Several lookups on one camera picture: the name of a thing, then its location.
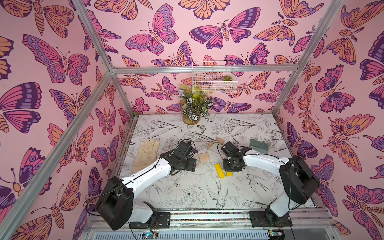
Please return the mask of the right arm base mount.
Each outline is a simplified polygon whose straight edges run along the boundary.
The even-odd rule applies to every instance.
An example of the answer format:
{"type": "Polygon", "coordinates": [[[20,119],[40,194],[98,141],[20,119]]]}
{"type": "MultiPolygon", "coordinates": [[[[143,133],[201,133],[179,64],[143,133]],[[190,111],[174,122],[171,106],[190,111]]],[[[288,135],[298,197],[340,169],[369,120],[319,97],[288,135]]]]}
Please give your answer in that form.
{"type": "Polygon", "coordinates": [[[292,227],[289,213],[282,217],[275,215],[270,208],[265,210],[249,211],[247,218],[251,221],[252,227],[292,227]]]}

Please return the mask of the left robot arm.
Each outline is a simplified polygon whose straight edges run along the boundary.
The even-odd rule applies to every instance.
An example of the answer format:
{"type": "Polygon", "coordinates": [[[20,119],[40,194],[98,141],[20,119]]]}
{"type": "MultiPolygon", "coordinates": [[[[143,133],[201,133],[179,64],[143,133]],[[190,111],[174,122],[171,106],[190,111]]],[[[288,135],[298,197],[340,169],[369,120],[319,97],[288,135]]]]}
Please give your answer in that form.
{"type": "Polygon", "coordinates": [[[136,174],[122,179],[110,178],[96,203],[97,213],[113,231],[126,224],[154,228],[161,221],[161,213],[150,203],[136,198],[162,178],[180,171],[195,171],[195,152],[194,143],[181,140],[175,149],[162,153],[153,164],[136,174]]]}

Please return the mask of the square natural wood block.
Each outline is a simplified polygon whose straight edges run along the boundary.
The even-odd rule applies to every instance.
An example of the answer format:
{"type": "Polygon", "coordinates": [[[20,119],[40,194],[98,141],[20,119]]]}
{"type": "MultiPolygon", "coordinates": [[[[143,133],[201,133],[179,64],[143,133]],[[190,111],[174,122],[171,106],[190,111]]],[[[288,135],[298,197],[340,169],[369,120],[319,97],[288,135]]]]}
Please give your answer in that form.
{"type": "Polygon", "coordinates": [[[201,163],[207,163],[210,161],[210,157],[208,153],[201,153],[199,154],[199,159],[201,163]]]}

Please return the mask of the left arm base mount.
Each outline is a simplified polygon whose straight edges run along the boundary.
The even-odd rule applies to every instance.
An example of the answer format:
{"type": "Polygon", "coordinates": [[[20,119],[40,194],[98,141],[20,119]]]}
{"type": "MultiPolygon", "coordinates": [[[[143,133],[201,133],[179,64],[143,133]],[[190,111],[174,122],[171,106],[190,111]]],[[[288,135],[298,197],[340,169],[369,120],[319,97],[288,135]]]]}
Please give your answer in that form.
{"type": "Polygon", "coordinates": [[[135,203],[128,223],[131,229],[168,229],[171,213],[160,212],[148,202],[135,203]]]}

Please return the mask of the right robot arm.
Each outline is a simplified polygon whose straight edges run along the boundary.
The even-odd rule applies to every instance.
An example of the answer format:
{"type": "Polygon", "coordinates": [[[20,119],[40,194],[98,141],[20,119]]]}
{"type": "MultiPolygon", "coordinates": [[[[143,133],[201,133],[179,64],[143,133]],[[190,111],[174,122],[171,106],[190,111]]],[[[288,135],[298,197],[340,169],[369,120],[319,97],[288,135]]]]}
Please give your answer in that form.
{"type": "Polygon", "coordinates": [[[223,159],[226,172],[254,167],[280,177],[284,192],[266,208],[266,216],[271,219],[279,220],[305,204],[320,187],[320,180],[300,156],[279,158],[249,147],[238,148],[231,142],[224,144],[221,151],[226,155],[223,159]]]}

